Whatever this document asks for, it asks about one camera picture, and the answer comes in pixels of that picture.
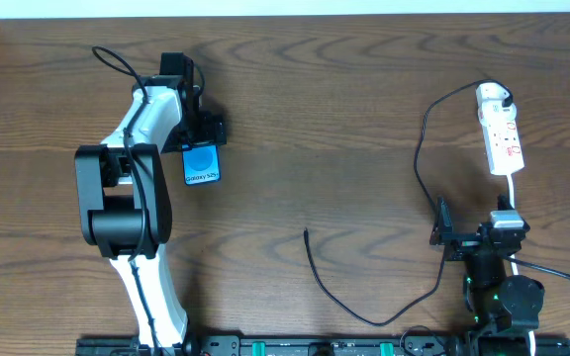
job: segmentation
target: green connector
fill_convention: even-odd
[[[382,353],[382,356],[393,356],[393,355],[395,355],[395,351],[393,351],[393,344],[390,342],[380,343],[380,351]]]
[[[252,356],[265,356],[265,342],[252,343]]]

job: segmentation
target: wooden table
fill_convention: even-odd
[[[494,77],[516,94],[526,168],[517,201],[531,225],[520,259],[570,273],[570,15],[357,16],[0,21],[0,354],[71,355],[82,335],[133,335],[122,281],[81,235],[73,172],[131,105],[133,78],[183,50],[204,69],[204,104],[224,112],[223,180],[186,187],[163,158],[173,206],[170,269],[198,329],[256,334],[460,331],[463,266],[397,322],[366,326],[319,290],[382,320],[429,290],[440,249],[412,170],[422,115],[443,94]],[[474,93],[430,116],[420,162],[459,228],[494,209]],[[570,337],[570,282],[546,288],[539,332]]]

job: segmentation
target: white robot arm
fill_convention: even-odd
[[[75,156],[83,235],[123,279],[138,318],[140,345],[150,349],[180,347],[188,324],[166,261],[172,213],[159,155],[181,151],[186,184],[206,183],[219,180],[217,146],[226,143],[223,120],[199,112],[202,89],[193,86],[193,65],[182,53],[164,53],[160,74],[140,78],[143,87],[134,87],[134,102],[116,130],[99,145],[80,146]],[[133,184],[127,149],[139,184]],[[194,179],[195,172],[204,178]],[[119,184],[133,184],[133,195],[105,195],[105,188]],[[135,253],[138,245],[142,248]]]

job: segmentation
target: white power strip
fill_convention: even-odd
[[[485,83],[476,89],[479,122],[483,126],[485,149],[494,175],[508,175],[524,168],[523,151],[516,125],[516,105],[503,107],[510,96],[496,83]]]

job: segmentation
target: power strip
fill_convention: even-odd
[[[494,175],[509,175],[524,168],[516,105],[503,107],[503,100],[509,96],[508,90],[496,83],[481,84],[476,89],[479,122]]]

